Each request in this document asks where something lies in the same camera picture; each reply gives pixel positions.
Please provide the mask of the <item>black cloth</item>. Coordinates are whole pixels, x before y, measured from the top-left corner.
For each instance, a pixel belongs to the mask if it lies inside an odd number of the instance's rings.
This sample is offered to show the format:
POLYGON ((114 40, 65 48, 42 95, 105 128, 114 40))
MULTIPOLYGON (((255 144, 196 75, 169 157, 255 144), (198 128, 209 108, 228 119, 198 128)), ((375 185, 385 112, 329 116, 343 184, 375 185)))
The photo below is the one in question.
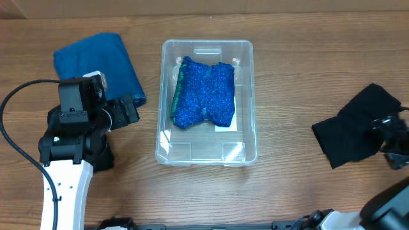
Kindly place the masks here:
POLYGON ((38 142, 40 162, 45 166, 58 160, 71 160, 73 165, 87 162, 94 173, 112 169, 114 156, 106 132, 78 123, 62 124, 60 113, 60 106, 48 112, 48 127, 38 142))
POLYGON ((375 155, 385 141, 373 121, 401 112, 401 102, 377 84, 355 95, 332 118, 312 125, 331 168, 375 155))

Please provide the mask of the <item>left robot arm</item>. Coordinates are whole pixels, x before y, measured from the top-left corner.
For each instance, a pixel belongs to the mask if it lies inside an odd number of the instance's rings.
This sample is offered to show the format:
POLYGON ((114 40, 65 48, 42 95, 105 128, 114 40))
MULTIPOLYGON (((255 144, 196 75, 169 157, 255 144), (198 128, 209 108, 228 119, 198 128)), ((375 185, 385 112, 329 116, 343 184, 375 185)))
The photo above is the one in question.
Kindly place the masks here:
POLYGON ((103 75, 63 80, 60 104, 49 111, 39 140, 44 182, 41 229, 84 229, 90 181, 113 168, 107 133, 139 121, 130 94, 107 100, 103 75))

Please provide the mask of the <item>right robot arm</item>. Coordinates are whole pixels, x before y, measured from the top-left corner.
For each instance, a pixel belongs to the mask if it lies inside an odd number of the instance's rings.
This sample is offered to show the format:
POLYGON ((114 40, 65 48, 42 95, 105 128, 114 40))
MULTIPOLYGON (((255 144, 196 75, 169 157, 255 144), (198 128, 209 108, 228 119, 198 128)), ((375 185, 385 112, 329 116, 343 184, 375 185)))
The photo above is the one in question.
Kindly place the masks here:
MULTIPOLYGON (((373 129, 385 138, 380 148, 393 170, 408 165, 408 128, 397 113, 373 121, 373 129)), ((292 229, 405 230, 408 229, 408 178, 373 197, 361 211, 341 213, 316 210, 298 219, 292 229)))

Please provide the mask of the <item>blue denim cloth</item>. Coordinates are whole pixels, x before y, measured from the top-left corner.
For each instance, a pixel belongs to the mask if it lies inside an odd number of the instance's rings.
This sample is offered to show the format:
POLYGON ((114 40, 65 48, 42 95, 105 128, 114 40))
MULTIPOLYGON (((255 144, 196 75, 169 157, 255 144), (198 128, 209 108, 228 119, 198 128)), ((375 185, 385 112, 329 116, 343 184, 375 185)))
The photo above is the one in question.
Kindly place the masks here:
POLYGON ((136 107, 146 103, 125 45, 116 33, 96 34, 55 51, 54 68, 61 80, 99 71, 107 81, 106 99, 123 98, 129 93, 136 107))

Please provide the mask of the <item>sparkly blue garment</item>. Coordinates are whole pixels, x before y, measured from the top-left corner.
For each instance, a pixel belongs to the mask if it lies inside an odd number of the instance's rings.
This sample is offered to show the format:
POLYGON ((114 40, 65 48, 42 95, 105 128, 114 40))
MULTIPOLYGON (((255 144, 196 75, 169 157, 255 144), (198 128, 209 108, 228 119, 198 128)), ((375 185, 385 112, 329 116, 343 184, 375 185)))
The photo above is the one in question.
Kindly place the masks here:
POLYGON ((171 119, 186 129, 205 120, 229 127, 235 113, 235 68, 227 63, 206 65, 183 58, 173 96, 171 119))

